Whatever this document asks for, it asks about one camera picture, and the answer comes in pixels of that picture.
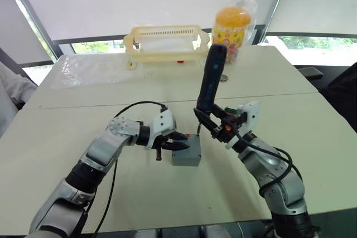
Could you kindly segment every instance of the gray box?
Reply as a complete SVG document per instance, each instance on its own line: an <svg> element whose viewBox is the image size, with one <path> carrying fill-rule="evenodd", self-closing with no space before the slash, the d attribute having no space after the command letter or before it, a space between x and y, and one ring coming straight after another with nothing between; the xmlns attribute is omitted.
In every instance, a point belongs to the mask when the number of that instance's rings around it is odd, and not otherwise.
<svg viewBox="0 0 357 238"><path fill-rule="evenodd" d="M188 134L187 140L178 140L190 147L184 150L172 152L172 164L174 166L193 166L197 167L201 161L200 136L197 134Z"/></svg>

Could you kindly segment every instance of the white table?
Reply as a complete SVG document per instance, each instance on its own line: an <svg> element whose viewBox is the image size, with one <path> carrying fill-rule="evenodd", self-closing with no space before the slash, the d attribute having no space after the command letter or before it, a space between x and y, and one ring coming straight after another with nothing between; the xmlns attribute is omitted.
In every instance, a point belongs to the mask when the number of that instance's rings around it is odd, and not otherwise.
<svg viewBox="0 0 357 238"><path fill-rule="evenodd" d="M287 150L300 169L309 213L357 206L357 135L319 93L220 99L222 107L259 100L254 132ZM195 101L169 103L178 129L194 133ZM123 106L25 109L0 139L0 230L23 235L48 195ZM125 117L146 123L155 105ZM170 152L127 147L119 159L113 199L101 231L213 224L270 218L258 186L233 150L201 131L199 167L174 167ZM93 232L107 202L112 173L99 187L84 232Z"/></svg>
<svg viewBox="0 0 357 238"><path fill-rule="evenodd" d="M145 64L137 77L117 84L52 89L62 69L63 56L26 104L25 109L82 107L130 104L140 100L183 101L196 100L203 75L198 62ZM112 61L118 59L122 68L125 54L74 55ZM239 61L227 65L224 74L229 80L220 83L216 99L315 93L317 90L302 77L280 52L272 46L247 46L239 53Z"/></svg>

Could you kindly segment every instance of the cream plastic basket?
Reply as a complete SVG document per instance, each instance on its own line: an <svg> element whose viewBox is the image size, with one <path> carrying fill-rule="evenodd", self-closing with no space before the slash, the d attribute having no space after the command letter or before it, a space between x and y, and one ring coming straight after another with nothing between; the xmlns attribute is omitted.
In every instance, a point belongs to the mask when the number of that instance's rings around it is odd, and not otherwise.
<svg viewBox="0 0 357 238"><path fill-rule="evenodd" d="M194 49L192 42L198 36L201 43ZM198 25L133 28L124 38L126 54L129 56L127 68L135 68L136 62L200 60L208 53L209 39L209 35Z"/></svg>

